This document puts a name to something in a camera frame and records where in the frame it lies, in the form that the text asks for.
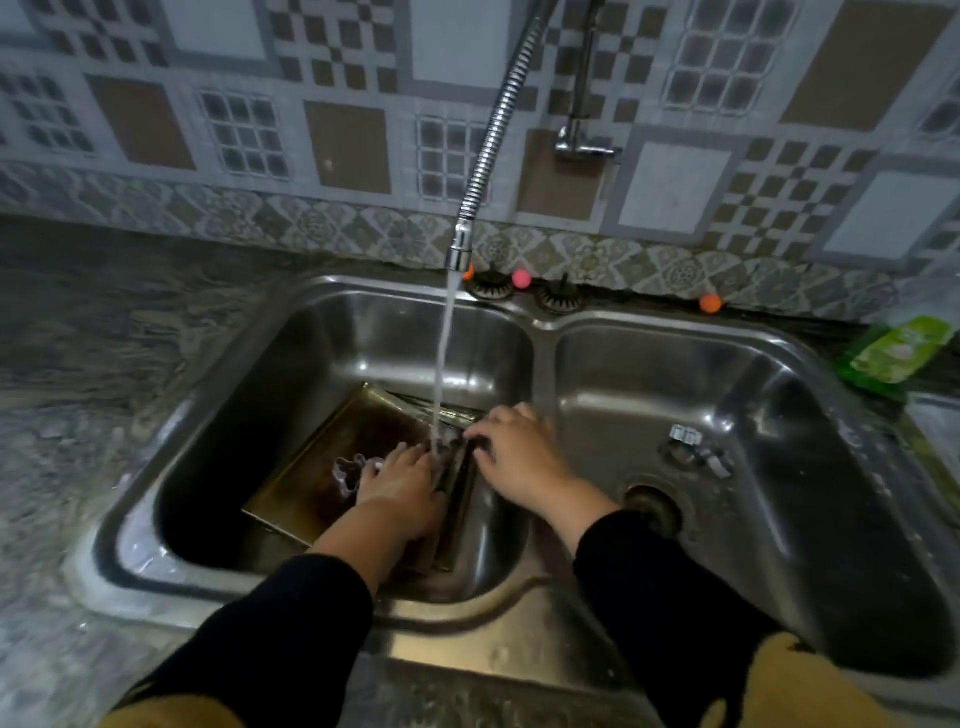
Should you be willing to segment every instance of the metal tray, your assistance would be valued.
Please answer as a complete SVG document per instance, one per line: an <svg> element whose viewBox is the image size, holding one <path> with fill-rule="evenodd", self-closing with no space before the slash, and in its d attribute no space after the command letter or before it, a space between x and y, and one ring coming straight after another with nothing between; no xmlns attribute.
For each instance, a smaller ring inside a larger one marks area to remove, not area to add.
<svg viewBox="0 0 960 728"><path fill-rule="evenodd" d="M411 447L430 442L431 408L426 400L361 385L251 496L244 513L312 546L356 502L363 462L386 457L399 442ZM438 453L434 487L447 494L447 516L439 534L408 550L402 568L421 573L452 568L474 479L473 459L467 458L471 445L463 432L482 414L448 405L442 409L444 447Z"/></svg>

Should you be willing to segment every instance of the hand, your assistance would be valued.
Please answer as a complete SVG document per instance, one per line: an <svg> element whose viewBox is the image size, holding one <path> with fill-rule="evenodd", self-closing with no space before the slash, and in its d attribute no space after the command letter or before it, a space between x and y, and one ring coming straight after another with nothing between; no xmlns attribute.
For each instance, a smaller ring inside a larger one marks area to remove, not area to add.
<svg viewBox="0 0 960 728"><path fill-rule="evenodd" d="M532 404L496 407L465 435L490 439L492 455L480 448L473 455L496 492L540 516L551 494L575 479L560 452L556 430Z"/></svg>
<svg viewBox="0 0 960 728"><path fill-rule="evenodd" d="M373 462L360 476L357 506L383 507L396 521L404 543L415 541L440 527L446 497L433 491L433 456L422 445L400 443L387 455L378 473Z"/></svg>

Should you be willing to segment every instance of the double sink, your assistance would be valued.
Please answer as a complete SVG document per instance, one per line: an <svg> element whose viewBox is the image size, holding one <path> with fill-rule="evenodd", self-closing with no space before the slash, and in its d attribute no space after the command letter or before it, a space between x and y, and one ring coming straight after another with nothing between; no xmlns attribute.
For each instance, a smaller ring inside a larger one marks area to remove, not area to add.
<svg viewBox="0 0 960 728"><path fill-rule="evenodd" d="M196 627L296 554L241 507L357 384L429 398L443 305L429 274L347 272L277 291L89 520L66 564L78 598ZM577 474L851 679L900 710L960 717L955 536L931 515L922 475L803 345L626 306L558 319L529 296L461 294L444 399L532 401L556 419ZM469 498L452 569L388 584L367 649L633 690L549 529L485 483Z"/></svg>

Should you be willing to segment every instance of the faucet spout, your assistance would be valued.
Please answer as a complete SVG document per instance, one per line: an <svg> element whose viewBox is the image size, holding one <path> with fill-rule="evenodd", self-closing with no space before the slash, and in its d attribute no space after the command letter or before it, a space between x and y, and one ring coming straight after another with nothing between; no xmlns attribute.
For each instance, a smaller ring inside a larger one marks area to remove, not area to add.
<svg viewBox="0 0 960 728"><path fill-rule="evenodd" d="M557 1L538 0L523 30L520 42L516 46L514 56L507 66L503 86L500 87L500 93L493 105L483 146L477 154L476 163L470 173L464 200L460 203L460 212L457 214L457 222L453 228L453 240L446 251L444 267L448 271L463 273L470 267L470 261L473 258L473 223L490 184L493 166L503 145L503 138L507 134L507 127L514 117L516 100L526 83L534 51L540 45L540 39L543 38L550 16L557 7Z"/></svg>

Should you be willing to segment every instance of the water stream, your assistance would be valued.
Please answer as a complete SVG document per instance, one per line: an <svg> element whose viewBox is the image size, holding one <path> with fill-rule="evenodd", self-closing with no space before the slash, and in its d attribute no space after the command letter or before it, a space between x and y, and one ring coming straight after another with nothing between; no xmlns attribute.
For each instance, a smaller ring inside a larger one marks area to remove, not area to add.
<svg viewBox="0 0 960 728"><path fill-rule="evenodd" d="M444 327L440 331L440 346L437 348L437 373L433 380L433 427L430 437L434 450L439 451L440 444L440 404L444 399L444 367L446 365L446 347L450 343L450 326L453 324L453 305L457 301L460 288L460 273L446 272L446 308L444 308Z"/></svg>

